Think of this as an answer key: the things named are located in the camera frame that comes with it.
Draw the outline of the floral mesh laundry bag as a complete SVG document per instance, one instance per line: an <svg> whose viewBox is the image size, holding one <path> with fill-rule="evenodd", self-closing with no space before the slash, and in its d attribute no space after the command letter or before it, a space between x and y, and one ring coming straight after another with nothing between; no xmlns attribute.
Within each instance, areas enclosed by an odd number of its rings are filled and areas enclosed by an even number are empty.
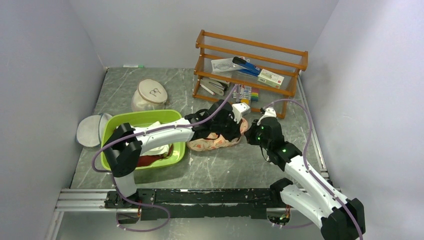
<svg viewBox="0 0 424 240"><path fill-rule="evenodd" d="M244 133L248 130L249 123L245 118L241 119L241 125L239 128L241 137L236 137L232 140L225 139L222 135L218 136L216 133L210 133L208 139L200 138L186 143L187 147L196 152L210 151L219 148L227 148L237 145Z"/></svg>

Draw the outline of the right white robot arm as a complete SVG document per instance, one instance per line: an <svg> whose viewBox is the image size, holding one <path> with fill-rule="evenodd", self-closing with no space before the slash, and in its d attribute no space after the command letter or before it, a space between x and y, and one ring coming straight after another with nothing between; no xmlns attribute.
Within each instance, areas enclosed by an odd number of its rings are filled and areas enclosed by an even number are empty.
<svg viewBox="0 0 424 240"><path fill-rule="evenodd" d="M325 240L363 239L366 232L362 202L349 199L329 184L303 157L302 151L285 140L275 117L255 119L245 132L247 143L266 151L267 162L278 166L304 189L283 178L273 184L270 202L297 209L321 232Z"/></svg>

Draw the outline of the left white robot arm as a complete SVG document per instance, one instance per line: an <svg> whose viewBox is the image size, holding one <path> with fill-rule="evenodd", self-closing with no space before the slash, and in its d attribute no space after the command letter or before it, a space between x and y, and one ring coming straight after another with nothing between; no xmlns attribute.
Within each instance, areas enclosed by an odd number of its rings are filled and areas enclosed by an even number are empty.
<svg viewBox="0 0 424 240"><path fill-rule="evenodd" d="M101 148L110 167L114 184L120 191L118 201L126 208L139 200L134 171L141 154L167 144L209 140L210 134L227 141L241 137L243 115L250 111L245 103L215 102L209 109L201 109L176 121L137 130L123 123Z"/></svg>

